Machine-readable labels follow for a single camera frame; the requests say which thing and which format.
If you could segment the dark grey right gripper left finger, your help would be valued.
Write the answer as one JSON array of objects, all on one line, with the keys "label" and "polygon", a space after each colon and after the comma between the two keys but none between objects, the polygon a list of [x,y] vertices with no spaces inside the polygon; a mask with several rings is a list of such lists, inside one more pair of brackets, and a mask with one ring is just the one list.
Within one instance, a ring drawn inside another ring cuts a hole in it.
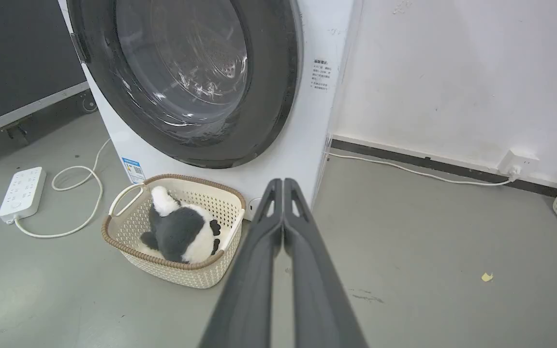
[{"label": "dark grey right gripper left finger", "polygon": [[283,181],[271,180],[199,343],[201,348],[268,348],[274,262],[281,250]]}]

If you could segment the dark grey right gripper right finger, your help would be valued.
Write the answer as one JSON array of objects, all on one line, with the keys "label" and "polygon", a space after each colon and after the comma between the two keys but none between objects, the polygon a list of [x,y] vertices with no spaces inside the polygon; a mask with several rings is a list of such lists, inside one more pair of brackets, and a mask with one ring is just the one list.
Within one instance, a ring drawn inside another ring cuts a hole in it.
[{"label": "dark grey right gripper right finger", "polygon": [[318,225],[292,178],[283,182],[283,209],[284,247],[293,269],[295,346],[366,348]]}]

